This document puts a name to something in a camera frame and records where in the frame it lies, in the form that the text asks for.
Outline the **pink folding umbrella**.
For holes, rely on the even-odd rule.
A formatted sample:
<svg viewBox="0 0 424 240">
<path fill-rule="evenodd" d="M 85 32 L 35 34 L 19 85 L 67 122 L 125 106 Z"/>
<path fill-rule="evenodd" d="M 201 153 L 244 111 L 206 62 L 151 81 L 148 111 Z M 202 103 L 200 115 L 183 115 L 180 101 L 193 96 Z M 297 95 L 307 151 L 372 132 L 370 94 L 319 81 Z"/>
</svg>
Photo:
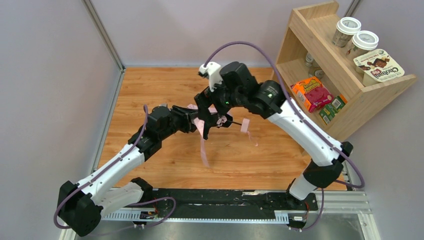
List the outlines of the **pink folding umbrella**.
<svg viewBox="0 0 424 240">
<path fill-rule="evenodd" d="M 250 119 L 244 118 L 242 122 L 240 123 L 240 122 L 234 121 L 230 111 L 228 111 L 225 115 L 219 115 L 217 109 L 214 107 L 209 107 L 208 111 L 212 117 L 217 117 L 215 124 L 210 125 L 211 128 L 224 128 L 224 127 L 229 127 L 231 125 L 238 125 L 240 127 L 240 132 L 246 134 L 248 136 L 248 139 L 252 143 L 254 143 L 255 147 L 259 145 L 258 141 L 252 136 L 251 132 L 249 131 L 249 126 L 251 123 Z M 200 157 L 201 157 L 202 163 L 205 167 L 210 168 L 210 164 L 209 164 L 207 153 L 206 153 L 206 147 L 205 147 L 205 142 L 207 137 L 206 121 L 200 120 L 198 116 L 195 116 L 194 119 L 192 120 L 192 123 L 194 124 L 195 128 L 198 130 L 200 134 Z"/>
</svg>

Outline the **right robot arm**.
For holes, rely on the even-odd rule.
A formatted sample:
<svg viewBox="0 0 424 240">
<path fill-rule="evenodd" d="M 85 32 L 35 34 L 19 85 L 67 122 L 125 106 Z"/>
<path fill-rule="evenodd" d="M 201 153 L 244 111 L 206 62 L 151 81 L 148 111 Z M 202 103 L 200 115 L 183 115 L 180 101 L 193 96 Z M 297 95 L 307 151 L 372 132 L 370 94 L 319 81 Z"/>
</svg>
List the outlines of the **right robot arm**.
<svg viewBox="0 0 424 240">
<path fill-rule="evenodd" d="M 212 127 L 229 123 L 226 114 L 231 108 L 244 107 L 281 128 L 310 155 L 310 164 L 288 187 L 290 195 L 304 200 L 310 192 L 337 180 L 353 145 L 323 131 L 300 110 L 284 87 L 273 80 L 258 83 L 247 66 L 238 61 L 225 66 L 209 62 L 199 67 L 198 74 L 208 80 L 208 87 L 194 98 L 204 140 Z"/>
</svg>

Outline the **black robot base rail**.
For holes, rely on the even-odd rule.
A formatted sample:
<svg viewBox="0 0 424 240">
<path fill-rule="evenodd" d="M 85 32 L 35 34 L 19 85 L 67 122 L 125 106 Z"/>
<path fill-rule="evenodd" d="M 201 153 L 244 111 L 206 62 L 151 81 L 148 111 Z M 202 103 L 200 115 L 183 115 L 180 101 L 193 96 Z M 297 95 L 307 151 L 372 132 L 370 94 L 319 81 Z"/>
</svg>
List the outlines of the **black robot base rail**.
<svg viewBox="0 0 424 240">
<path fill-rule="evenodd" d="M 121 208 L 104 219 L 141 224 L 169 216 L 167 222 L 291 224 L 299 228 L 310 213 L 320 209 L 314 193 L 297 200 L 284 190 L 155 188 L 152 199 L 158 202 Z"/>
</svg>

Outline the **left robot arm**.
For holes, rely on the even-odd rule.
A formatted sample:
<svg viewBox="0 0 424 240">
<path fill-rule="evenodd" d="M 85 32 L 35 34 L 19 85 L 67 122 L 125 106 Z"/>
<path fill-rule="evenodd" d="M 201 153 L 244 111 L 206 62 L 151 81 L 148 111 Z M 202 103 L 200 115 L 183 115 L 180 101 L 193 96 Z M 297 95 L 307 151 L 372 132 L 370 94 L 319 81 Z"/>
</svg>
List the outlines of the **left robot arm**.
<svg viewBox="0 0 424 240">
<path fill-rule="evenodd" d="M 145 163 L 162 148 L 171 135 L 196 131 L 196 109 L 180 106 L 156 106 L 151 112 L 144 106 L 144 123 L 127 144 L 102 167 L 76 183 L 66 181 L 59 189 L 54 224 L 72 229 L 78 236 L 89 235 L 108 214 L 138 203 L 147 183 L 141 178 L 113 189 L 113 186 L 134 168 Z"/>
</svg>

